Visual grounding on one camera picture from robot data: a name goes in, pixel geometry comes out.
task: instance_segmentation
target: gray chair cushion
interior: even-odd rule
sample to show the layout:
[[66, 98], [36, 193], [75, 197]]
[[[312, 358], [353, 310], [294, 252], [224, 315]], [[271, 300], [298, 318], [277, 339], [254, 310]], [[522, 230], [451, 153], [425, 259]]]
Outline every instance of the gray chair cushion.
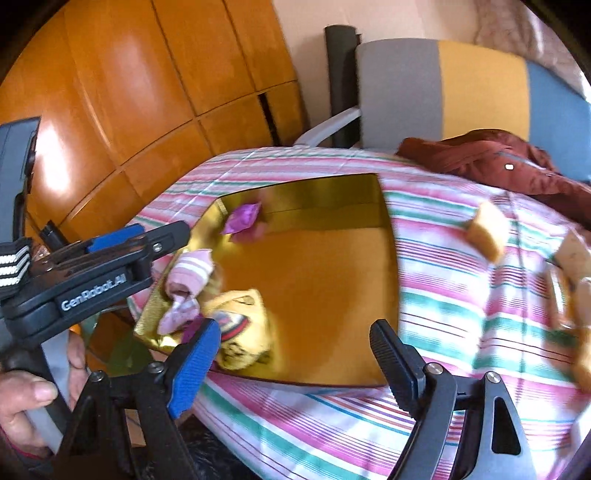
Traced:
[[356, 55], [363, 148], [396, 151], [407, 137], [441, 140], [437, 41], [372, 41], [357, 47]]

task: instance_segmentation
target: red jacket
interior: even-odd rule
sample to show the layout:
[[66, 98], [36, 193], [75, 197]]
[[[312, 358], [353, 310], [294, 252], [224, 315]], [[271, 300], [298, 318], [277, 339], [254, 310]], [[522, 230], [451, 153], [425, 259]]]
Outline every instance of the red jacket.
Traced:
[[512, 133], [473, 130], [440, 142], [407, 138], [397, 155], [436, 173], [525, 193], [591, 230], [591, 189], [563, 177], [544, 150]]

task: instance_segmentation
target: chair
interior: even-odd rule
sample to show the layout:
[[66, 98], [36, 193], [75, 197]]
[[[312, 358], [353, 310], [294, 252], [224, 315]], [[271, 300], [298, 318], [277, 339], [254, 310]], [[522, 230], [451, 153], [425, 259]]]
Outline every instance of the chair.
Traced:
[[[591, 179], [591, 105], [538, 64], [423, 38], [357, 46], [355, 29], [343, 25], [327, 27], [326, 39], [333, 117], [296, 145], [317, 146], [337, 134], [335, 147], [359, 141], [364, 149], [394, 153], [407, 137], [438, 141], [499, 128], [546, 150], [564, 175]], [[359, 129], [352, 125], [358, 118]]]

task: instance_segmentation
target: purple candy wrapper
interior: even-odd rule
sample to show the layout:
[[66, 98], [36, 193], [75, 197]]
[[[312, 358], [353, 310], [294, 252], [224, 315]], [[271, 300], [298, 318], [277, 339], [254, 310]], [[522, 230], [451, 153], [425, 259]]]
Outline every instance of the purple candy wrapper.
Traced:
[[261, 202], [240, 205], [228, 217], [222, 235], [242, 232], [243, 230], [252, 227], [256, 222], [256, 217], [260, 210]]
[[195, 333], [197, 333], [197, 330], [199, 330], [199, 327], [203, 323], [204, 319], [205, 317], [199, 314], [192, 322], [187, 324], [187, 326], [183, 330], [183, 338], [181, 340], [181, 343], [190, 342], [191, 338], [193, 338], [193, 335], [195, 335]]

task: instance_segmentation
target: wooden wardrobe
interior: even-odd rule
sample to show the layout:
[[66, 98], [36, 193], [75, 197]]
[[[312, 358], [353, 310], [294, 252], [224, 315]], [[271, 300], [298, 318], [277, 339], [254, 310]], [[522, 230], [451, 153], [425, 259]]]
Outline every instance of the wooden wardrobe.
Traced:
[[291, 145], [299, 86], [271, 0], [70, 0], [0, 85], [41, 115], [27, 234], [116, 230], [208, 158]]

